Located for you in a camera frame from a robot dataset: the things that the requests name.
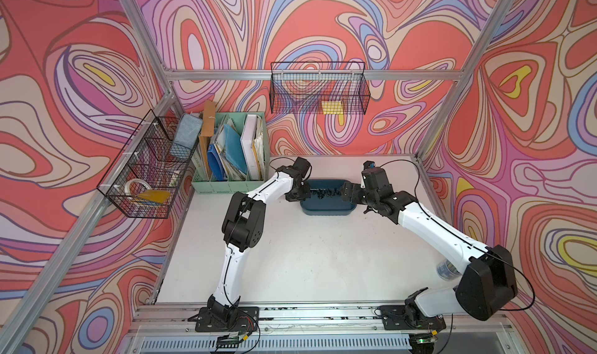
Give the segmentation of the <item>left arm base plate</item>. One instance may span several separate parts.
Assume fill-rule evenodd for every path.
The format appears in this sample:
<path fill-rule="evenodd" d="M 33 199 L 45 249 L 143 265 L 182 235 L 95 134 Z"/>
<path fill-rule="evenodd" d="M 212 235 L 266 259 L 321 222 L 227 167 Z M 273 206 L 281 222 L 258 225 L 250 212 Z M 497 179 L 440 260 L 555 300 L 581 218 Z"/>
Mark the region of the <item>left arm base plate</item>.
<path fill-rule="evenodd" d="M 196 332 L 250 333 L 257 331 L 259 315 L 258 307 L 226 308 L 223 311 L 202 307 L 187 321 L 195 324 Z"/>

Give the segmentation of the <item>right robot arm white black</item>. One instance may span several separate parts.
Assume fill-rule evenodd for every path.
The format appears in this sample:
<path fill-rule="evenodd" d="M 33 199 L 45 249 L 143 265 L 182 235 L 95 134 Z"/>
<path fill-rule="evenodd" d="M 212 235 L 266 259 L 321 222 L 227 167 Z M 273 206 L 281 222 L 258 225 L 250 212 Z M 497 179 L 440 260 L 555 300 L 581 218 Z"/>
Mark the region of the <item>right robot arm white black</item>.
<path fill-rule="evenodd" d="M 467 314 L 486 321 L 517 297 L 517 269 L 508 249 L 472 239 L 429 212 L 416 195 L 396 191 L 386 171 L 372 161 L 365 162 L 361 177 L 360 183 L 343 184 L 343 200 L 416 234 L 444 256 L 459 281 L 453 288 L 412 293 L 405 302 L 410 320 Z"/>

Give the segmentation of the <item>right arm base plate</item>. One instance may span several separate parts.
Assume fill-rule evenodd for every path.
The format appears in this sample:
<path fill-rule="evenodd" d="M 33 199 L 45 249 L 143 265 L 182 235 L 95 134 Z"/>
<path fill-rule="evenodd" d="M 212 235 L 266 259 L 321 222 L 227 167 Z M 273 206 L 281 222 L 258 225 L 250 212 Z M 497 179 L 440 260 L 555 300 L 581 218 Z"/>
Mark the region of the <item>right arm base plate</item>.
<path fill-rule="evenodd" d="M 387 331 L 416 330 L 441 332 L 446 329 L 442 316 L 426 317 L 414 305 L 382 305 L 374 310 Z"/>

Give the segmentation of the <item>dark teal storage box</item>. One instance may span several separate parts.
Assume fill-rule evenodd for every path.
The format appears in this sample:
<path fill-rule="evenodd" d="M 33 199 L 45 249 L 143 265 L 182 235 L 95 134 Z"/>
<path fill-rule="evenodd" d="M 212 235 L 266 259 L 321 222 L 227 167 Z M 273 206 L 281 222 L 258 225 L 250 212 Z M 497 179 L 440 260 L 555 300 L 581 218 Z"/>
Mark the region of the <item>dark teal storage box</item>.
<path fill-rule="evenodd" d="M 356 205 L 342 199 L 343 179 L 313 179 L 307 183 L 311 197 L 301 201 L 300 206 L 308 216 L 347 216 Z"/>

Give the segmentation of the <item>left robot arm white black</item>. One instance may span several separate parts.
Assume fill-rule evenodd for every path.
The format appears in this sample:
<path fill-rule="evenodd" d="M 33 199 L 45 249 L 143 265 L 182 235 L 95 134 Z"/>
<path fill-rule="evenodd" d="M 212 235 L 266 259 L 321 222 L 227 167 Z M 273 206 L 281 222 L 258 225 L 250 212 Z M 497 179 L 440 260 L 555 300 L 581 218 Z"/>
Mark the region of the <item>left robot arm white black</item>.
<path fill-rule="evenodd" d="M 310 197 L 307 179 L 312 166 L 305 158 L 296 158 L 290 166 L 275 170 L 269 180 L 247 193 L 233 194 L 222 223 L 225 260 L 219 282 L 210 296 L 207 309 L 213 318 L 231 324 L 240 314 L 240 284 L 250 250 L 264 233 L 267 205 L 281 197 L 300 202 Z"/>

